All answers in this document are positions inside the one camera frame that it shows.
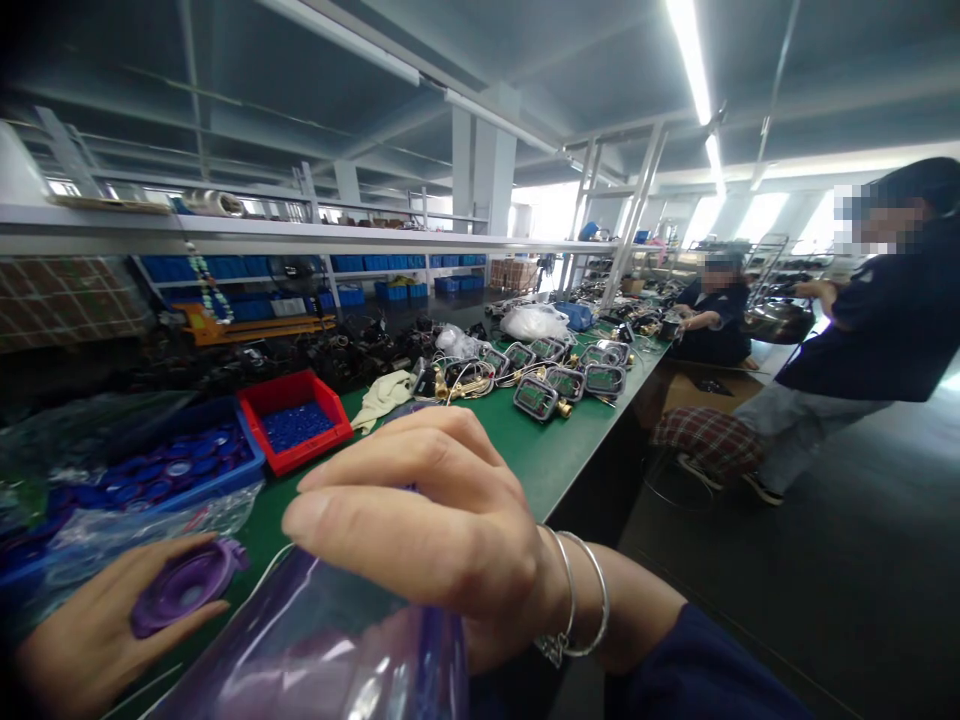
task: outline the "red plastic bin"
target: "red plastic bin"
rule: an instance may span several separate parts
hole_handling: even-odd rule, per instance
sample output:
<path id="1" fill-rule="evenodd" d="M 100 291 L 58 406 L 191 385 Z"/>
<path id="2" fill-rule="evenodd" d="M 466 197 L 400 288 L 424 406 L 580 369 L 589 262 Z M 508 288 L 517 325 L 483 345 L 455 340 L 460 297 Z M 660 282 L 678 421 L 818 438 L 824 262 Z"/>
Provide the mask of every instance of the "red plastic bin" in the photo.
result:
<path id="1" fill-rule="evenodd" d="M 320 382 L 320 378 L 313 370 L 303 370 L 244 388 L 237 393 L 237 398 L 240 400 L 240 407 L 247 422 L 250 423 L 253 437 L 263 449 L 267 462 L 278 476 L 285 475 L 353 437 L 353 428 L 350 427 L 347 414 L 343 411 L 340 397 Z M 275 453 L 260 418 L 305 405 L 311 400 L 316 400 L 324 415 L 333 423 L 333 429 L 288 450 Z"/>

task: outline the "person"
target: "person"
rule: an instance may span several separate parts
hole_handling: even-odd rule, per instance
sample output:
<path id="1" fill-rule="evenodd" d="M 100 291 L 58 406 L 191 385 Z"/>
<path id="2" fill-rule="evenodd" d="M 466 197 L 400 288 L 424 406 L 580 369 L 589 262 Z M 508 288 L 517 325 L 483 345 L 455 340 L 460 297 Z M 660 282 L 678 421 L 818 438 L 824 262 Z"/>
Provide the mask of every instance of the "person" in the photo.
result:
<path id="1" fill-rule="evenodd" d="M 402 489 L 411 483 L 418 492 Z M 283 516 L 284 533 L 325 562 L 413 603 L 461 614 L 474 675 L 502 665 L 539 636 L 564 632 L 574 609 L 571 636 L 578 647 L 600 632 L 603 592 L 590 558 L 574 540 L 535 523 L 520 482 L 470 410 L 428 408 L 399 418 L 311 471 L 297 489 Z M 190 544 L 178 542 L 184 543 L 179 548 Z M 769 670 L 673 588 L 609 548 L 589 547 L 610 599 L 608 627 L 594 656 L 622 677 L 616 696 L 607 698 L 613 717 L 811 717 Z M 125 568 L 134 569 L 129 562 Z M 91 581 L 98 596 L 112 588 L 102 595 L 109 607 L 98 608 L 94 593 L 81 590 L 85 597 L 74 596 L 47 621 L 53 627 L 42 625 L 41 639 L 28 639 L 20 654 L 28 685 L 50 701 L 55 718 L 96 717 L 173 637 L 132 639 L 129 610 L 146 570 L 125 582 L 122 569 L 105 570 L 109 582 Z M 86 629 L 78 633 L 68 624 Z"/>
<path id="2" fill-rule="evenodd" d="M 670 347 L 669 356 L 727 367 L 746 360 L 750 339 L 740 326 L 749 294 L 740 256 L 708 255 L 703 278 L 690 283 L 673 306 L 683 317 L 683 335 Z"/>
<path id="3" fill-rule="evenodd" d="M 833 433 L 894 402 L 926 402 L 960 348 L 960 163 L 922 160 L 864 190 L 847 201 L 855 239 L 895 252 L 867 260 L 844 287 L 797 285 L 831 324 L 734 411 L 762 438 L 766 459 L 744 479 L 768 505 L 783 503 Z"/>

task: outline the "silver bracelet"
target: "silver bracelet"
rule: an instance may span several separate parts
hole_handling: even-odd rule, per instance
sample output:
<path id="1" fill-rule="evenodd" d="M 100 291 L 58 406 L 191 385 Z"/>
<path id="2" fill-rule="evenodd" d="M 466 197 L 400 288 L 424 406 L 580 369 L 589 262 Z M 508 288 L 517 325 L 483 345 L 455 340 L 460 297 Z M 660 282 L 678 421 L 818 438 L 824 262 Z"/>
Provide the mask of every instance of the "silver bracelet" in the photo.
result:
<path id="1" fill-rule="evenodd" d="M 597 577 L 600 579 L 600 591 L 603 593 L 603 617 L 600 619 L 600 629 L 597 631 L 597 636 L 593 639 L 592 643 L 582 650 L 575 650 L 571 648 L 569 644 L 563 650 L 563 654 L 567 655 L 568 657 L 586 657 L 596 650 L 600 646 L 600 643 L 603 642 L 603 639 L 607 636 L 607 624 L 610 622 L 610 594 L 607 592 L 607 582 L 603 578 L 603 569 L 600 567 L 597 556 L 593 554 L 593 550 L 591 550 L 583 540 L 578 538 L 573 533 L 567 532 L 566 530 L 561 530 L 558 534 L 570 538 L 583 549 L 583 551 L 587 554 L 587 557 L 590 558 L 590 562 L 593 563 L 593 569 L 597 571 Z"/>
<path id="2" fill-rule="evenodd" d="M 553 539 L 557 541 L 557 545 L 560 547 L 560 555 L 563 557 L 563 564 L 567 566 L 567 580 L 570 582 L 570 620 L 567 622 L 566 631 L 558 633 L 556 636 L 541 635 L 533 641 L 537 649 L 543 653 L 543 656 L 559 670 L 560 665 L 563 663 L 563 655 L 570 646 L 570 632 L 573 630 L 573 618 L 577 614 L 577 593 L 573 583 L 573 568 L 570 567 L 570 558 L 567 557 L 566 548 L 563 547 L 563 543 L 560 542 L 560 538 L 557 537 L 553 528 L 549 528 L 546 525 L 539 525 L 538 527 L 542 527 L 549 532 L 553 535 Z"/>

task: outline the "green workbench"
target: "green workbench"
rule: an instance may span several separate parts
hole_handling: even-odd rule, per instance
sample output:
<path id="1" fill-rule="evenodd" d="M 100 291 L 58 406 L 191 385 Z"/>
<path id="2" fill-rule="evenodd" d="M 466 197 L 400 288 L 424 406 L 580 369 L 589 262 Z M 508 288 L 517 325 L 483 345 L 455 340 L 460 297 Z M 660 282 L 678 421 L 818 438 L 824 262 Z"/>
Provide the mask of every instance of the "green workbench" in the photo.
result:
<path id="1" fill-rule="evenodd" d="M 596 340 L 585 335 L 581 339 L 584 344 Z M 615 407 L 585 396 L 575 405 L 569 419 L 556 417 L 541 425 L 514 407 L 513 389 L 494 390 L 477 400 L 456 401 L 458 406 L 468 407 L 476 413 L 491 442 L 523 485 L 530 510 L 538 522 L 545 521 L 557 507 L 594 451 L 653 373 L 668 344 L 653 341 L 650 346 L 656 351 L 641 352 L 636 349 L 635 363 L 627 373 L 627 389 Z M 341 397 L 348 417 L 352 418 L 359 412 L 365 393 L 366 390 L 359 390 Z M 237 540 L 247 548 L 250 569 L 237 575 L 227 592 L 226 599 L 233 608 L 239 607 L 250 595 L 274 555 L 289 542 L 280 531 L 281 518 L 296 495 L 297 483 L 319 462 L 322 460 L 311 463 L 297 473 L 269 481 L 257 497 L 249 520 L 236 535 Z M 210 623 L 158 663 L 149 678 L 156 678 L 179 664 L 183 667 L 157 682 L 113 717 L 139 718 L 210 644 L 226 621 L 227 617 L 223 617 Z"/>

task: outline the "ceiling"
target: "ceiling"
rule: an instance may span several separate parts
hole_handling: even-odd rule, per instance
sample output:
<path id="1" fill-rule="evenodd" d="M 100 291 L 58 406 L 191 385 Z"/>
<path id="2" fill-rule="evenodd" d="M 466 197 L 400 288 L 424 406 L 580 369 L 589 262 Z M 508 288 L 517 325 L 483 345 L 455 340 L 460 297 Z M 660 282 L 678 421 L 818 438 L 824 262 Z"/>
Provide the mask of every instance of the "ceiling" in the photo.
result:
<path id="1" fill-rule="evenodd" d="M 514 120 L 560 145 L 692 101 L 663 0 L 306 0 L 349 13 L 467 91 L 519 90 Z M 0 116 L 53 167 L 34 106 L 52 108 L 104 167 L 278 184 L 308 161 L 336 196 L 357 163 L 366 200 L 449 194 L 450 106 L 301 27 L 270 0 L 75 0 L 4 70 Z M 790 0 L 696 0 L 724 164 L 756 159 Z M 960 138 L 955 0 L 802 0 L 765 159 Z M 511 113 L 503 111 L 510 117 Z M 642 139 L 604 150 L 636 174 Z M 671 130 L 663 172 L 706 168 L 695 122 Z M 517 146 L 518 185 L 574 181 L 568 160 Z"/>

